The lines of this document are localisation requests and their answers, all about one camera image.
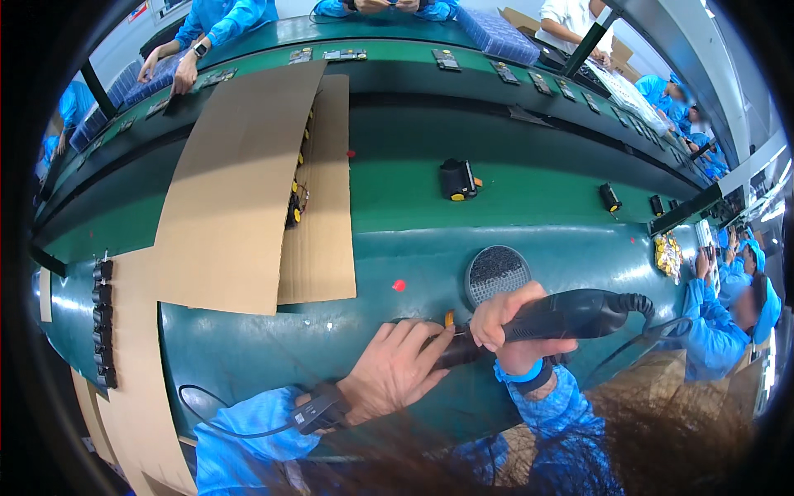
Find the wristwatch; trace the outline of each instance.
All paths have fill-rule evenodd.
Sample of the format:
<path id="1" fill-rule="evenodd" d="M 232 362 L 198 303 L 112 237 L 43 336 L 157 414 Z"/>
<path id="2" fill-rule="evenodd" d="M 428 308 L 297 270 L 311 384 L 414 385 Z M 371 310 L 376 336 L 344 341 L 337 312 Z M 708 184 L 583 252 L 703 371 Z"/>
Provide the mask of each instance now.
<path id="1" fill-rule="evenodd" d="M 197 43 L 193 46 L 193 53 L 196 54 L 196 56 L 199 59 L 204 57 L 204 55 L 206 55 L 206 52 L 207 52 L 206 47 L 201 43 Z"/>

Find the hand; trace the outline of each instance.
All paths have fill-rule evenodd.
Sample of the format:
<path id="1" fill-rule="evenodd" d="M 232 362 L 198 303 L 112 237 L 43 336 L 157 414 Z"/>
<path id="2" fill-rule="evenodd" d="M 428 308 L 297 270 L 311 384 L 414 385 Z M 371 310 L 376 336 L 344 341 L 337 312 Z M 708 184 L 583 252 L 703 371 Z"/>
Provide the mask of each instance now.
<path id="1" fill-rule="evenodd" d="M 152 53 L 150 53 L 148 57 L 146 57 L 146 61 L 144 62 L 143 67 L 141 67 L 141 72 L 138 73 L 139 83 L 146 83 L 152 80 L 152 78 L 154 77 L 154 66 L 157 65 L 157 60 L 159 58 L 160 58 L 160 47 L 157 47 L 154 50 L 152 50 Z"/>
<path id="2" fill-rule="evenodd" d="M 396 7 L 405 13 L 416 13 L 419 10 L 419 0 L 397 0 Z"/>
<path id="3" fill-rule="evenodd" d="M 55 153 L 57 155 L 63 155 L 66 152 L 66 133 L 61 133 L 60 138 L 58 138 L 58 146 L 55 148 Z"/>
<path id="4" fill-rule="evenodd" d="M 544 356 L 572 352 L 578 346 L 575 339 L 526 340 L 504 343 L 506 324 L 526 303 L 546 296 L 543 287 L 532 281 L 511 293 L 498 293 L 482 302 L 474 310 L 469 328 L 477 346 L 485 346 L 496 353 L 499 365 L 509 375 L 524 375 Z"/>
<path id="5" fill-rule="evenodd" d="M 710 262 L 708 259 L 708 254 L 706 253 L 706 248 L 700 248 L 698 250 L 697 258 L 695 259 L 695 273 L 698 279 L 706 278 L 709 264 Z"/>
<path id="6" fill-rule="evenodd" d="M 379 13 L 390 5 L 387 0 L 356 0 L 356 8 L 364 15 Z"/>
<path id="7" fill-rule="evenodd" d="M 337 383 L 352 406 L 350 425 L 382 417 L 416 403 L 449 373 L 430 372 L 452 341 L 454 329 L 420 319 L 383 324 L 350 374 Z M 436 338 L 424 349 L 431 336 Z"/>
<path id="8" fill-rule="evenodd" d="M 171 86 L 171 95 L 186 94 L 191 90 L 199 76 L 199 71 L 196 69 L 196 54 L 192 50 L 185 53 L 184 58 L 179 62 L 174 74 L 174 84 Z"/>

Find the cardboard sheet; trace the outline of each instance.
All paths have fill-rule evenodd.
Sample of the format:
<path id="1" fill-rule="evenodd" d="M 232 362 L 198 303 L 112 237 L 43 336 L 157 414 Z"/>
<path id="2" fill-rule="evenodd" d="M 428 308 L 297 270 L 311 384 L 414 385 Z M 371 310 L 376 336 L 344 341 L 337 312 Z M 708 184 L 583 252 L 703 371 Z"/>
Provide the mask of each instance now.
<path id="1" fill-rule="evenodd" d="M 88 434 L 91 436 L 91 442 L 94 443 L 97 455 L 107 463 L 117 465 L 118 460 L 116 455 L 113 454 L 113 448 L 107 437 L 105 425 L 102 423 L 102 417 L 99 414 L 96 388 L 75 369 L 71 369 L 71 381 L 75 384 L 77 402 L 80 404 L 80 411 L 83 412 L 83 420 L 86 422 Z"/>
<path id="2" fill-rule="evenodd" d="M 156 298 L 274 315 L 287 203 L 325 60 L 219 84 L 160 215 Z"/>
<path id="3" fill-rule="evenodd" d="M 310 193 L 309 202 L 298 225 L 284 232 L 279 305 L 356 297 L 347 156 L 349 94 L 347 75 L 327 75 L 320 81 L 309 140 L 303 146 L 304 163 L 296 172 L 298 184 L 305 184 Z"/>
<path id="4" fill-rule="evenodd" d="M 51 279 L 49 269 L 42 267 L 39 272 L 39 313 L 42 322 L 52 322 Z"/>
<path id="5" fill-rule="evenodd" d="M 113 257 L 113 358 L 118 388 L 108 390 L 114 427 L 106 429 L 109 435 L 114 432 L 110 440 L 125 473 L 145 472 L 181 493 L 196 494 L 176 437 L 160 361 L 156 250 L 145 248 Z"/>

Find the black cable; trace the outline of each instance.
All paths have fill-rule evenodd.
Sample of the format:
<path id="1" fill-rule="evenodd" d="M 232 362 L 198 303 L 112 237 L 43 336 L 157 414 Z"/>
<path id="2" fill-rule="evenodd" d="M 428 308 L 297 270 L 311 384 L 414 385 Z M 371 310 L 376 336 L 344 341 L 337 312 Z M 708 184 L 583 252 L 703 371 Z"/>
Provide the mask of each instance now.
<path id="1" fill-rule="evenodd" d="M 267 431 L 266 433 L 257 433 L 257 434 L 237 434 L 237 433 L 233 433 L 232 431 L 227 431 L 226 429 L 224 429 L 222 427 L 218 427 L 215 424 L 211 424 L 207 419 L 205 419 L 204 417 L 202 417 L 201 415 L 196 413 L 196 411 L 194 409 L 192 409 L 190 405 L 187 404 L 187 401 L 185 401 L 184 396 L 182 396 L 182 391 L 186 390 L 186 389 L 197 389 L 199 391 L 202 391 L 203 393 L 208 394 L 209 396 L 211 396 L 212 398 L 217 400 L 225 408 L 229 408 L 229 405 L 226 404 L 226 402 L 224 402 L 222 399 L 220 399 L 219 397 L 217 397 L 214 394 L 210 393 L 208 390 L 204 389 L 201 386 L 194 386 L 193 384 L 183 384 L 176 391 L 177 396 L 179 396 L 179 400 L 182 402 L 183 405 L 185 405 L 185 408 L 187 408 L 191 413 L 193 413 L 196 417 L 198 417 L 198 419 L 200 421 L 202 421 L 203 423 L 209 425 L 212 429 L 215 429 L 216 431 L 219 431 L 220 433 L 224 433 L 224 434 L 227 434 L 227 435 L 232 436 L 232 437 L 239 437 L 240 439 L 256 439 L 257 437 L 272 436 L 273 434 L 281 433 L 281 432 L 289 429 L 290 427 L 292 427 L 292 423 L 288 423 L 286 425 L 282 425 L 281 427 L 279 427 L 277 429 L 273 429 L 272 431 Z"/>

